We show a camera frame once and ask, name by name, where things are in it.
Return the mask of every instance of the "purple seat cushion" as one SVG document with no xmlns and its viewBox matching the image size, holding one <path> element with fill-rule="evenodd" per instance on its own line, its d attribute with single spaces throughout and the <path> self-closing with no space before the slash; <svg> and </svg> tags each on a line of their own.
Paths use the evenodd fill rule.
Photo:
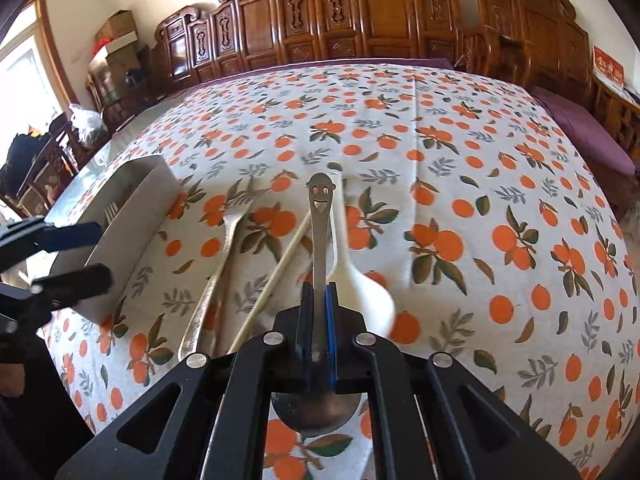
<svg viewBox="0 0 640 480">
<path fill-rule="evenodd" d="M 636 166 L 625 150 L 583 107 L 534 86 L 531 95 L 564 131 L 578 152 L 604 166 L 626 175 L 636 174 Z"/>
</svg>

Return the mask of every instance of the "table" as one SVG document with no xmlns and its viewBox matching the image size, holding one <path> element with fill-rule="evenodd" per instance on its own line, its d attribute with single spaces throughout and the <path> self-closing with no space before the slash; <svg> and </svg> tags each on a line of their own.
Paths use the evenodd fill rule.
<svg viewBox="0 0 640 480">
<path fill-rule="evenodd" d="M 222 349 L 305 214 L 308 177 L 343 170 L 354 263 L 396 300 L 390 339 L 414 354 L 455 355 L 585 476 L 619 446 L 640 400 L 630 258 L 588 168 L 523 89 L 392 64 L 284 69 L 201 88 L 137 136 L 66 221 L 119 164 L 149 153 L 164 156 L 183 191 L 116 313 L 95 326 L 60 312 L 46 335 L 92 429 L 175 365 L 220 255 L 229 188 L 254 177 L 269 192 L 232 255 Z M 309 265 L 303 244 L 262 327 L 297 304 Z M 270 419 L 264 478 L 363 471 L 366 404 L 317 439 Z"/>
</svg>

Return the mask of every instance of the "chopstick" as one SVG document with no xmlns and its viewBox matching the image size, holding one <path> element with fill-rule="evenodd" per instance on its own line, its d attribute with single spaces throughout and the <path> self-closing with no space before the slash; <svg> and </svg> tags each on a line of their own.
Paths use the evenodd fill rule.
<svg viewBox="0 0 640 480">
<path fill-rule="evenodd" d="M 231 343 L 229 350 L 226 352 L 227 354 L 232 354 L 233 352 L 237 352 L 242 346 L 242 343 L 244 343 L 244 340 L 246 339 L 249 333 L 249 330 L 251 329 L 251 325 L 254 323 L 255 319 L 258 317 L 258 314 L 260 314 L 261 311 L 264 310 L 264 307 L 267 304 L 267 300 L 270 298 L 271 293 L 273 292 L 273 289 L 278 283 L 278 280 L 282 276 L 282 273 L 286 269 L 287 264 L 291 260 L 291 257 L 295 253 L 298 246 L 300 245 L 300 240 L 302 240 L 302 237 L 305 235 L 306 231 L 309 229 L 310 224 L 311 224 L 311 211 L 309 211 L 306 214 L 303 221 L 300 222 L 298 229 L 296 230 L 295 234 L 293 235 L 293 238 L 289 242 L 289 246 L 287 247 L 287 250 L 284 252 L 282 257 L 280 258 L 280 261 L 276 265 L 276 268 L 273 269 L 273 273 L 271 274 L 269 281 L 264 286 L 264 289 L 260 293 L 260 296 L 258 296 L 258 299 L 255 301 L 254 306 L 252 307 L 251 311 L 249 312 L 246 319 L 244 320 L 244 323 L 240 327 L 238 334 L 236 334 L 236 338 Z"/>
</svg>

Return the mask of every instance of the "open box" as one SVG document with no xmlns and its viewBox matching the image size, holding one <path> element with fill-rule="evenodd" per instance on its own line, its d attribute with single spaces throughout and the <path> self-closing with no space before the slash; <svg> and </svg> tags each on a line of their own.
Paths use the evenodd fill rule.
<svg viewBox="0 0 640 480">
<path fill-rule="evenodd" d="M 78 223 L 97 222 L 104 234 L 95 247 L 41 253 L 28 260 L 29 276 L 62 274 L 87 264 L 111 269 L 113 285 L 107 294 L 82 300 L 74 310 L 93 321 L 105 322 L 140 256 L 165 218 L 180 191 L 180 184 L 160 155 L 129 160 L 120 166 L 95 194 Z M 115 203 L 118 213 L 107 226 L 106 208 Z"/>
</svg>

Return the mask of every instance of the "white spoon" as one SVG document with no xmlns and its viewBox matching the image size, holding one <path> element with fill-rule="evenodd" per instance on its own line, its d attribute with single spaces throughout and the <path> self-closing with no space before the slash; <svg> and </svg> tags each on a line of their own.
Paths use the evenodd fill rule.
<svg viewBox="0 0 640 480">
<path fill-rule="evenodd" d="M 357 310 L 364 316 L 368 332 L 387 337 L 396 318 L 394 300 L 386 288 L 365 276 L 351 263 L 342 193 L 342 174 L 331 173 L 330 177 L 335 184 L 331 208 L 334 266 L 327 282 L 335 282 L 340 306 Z"/>
</svg>

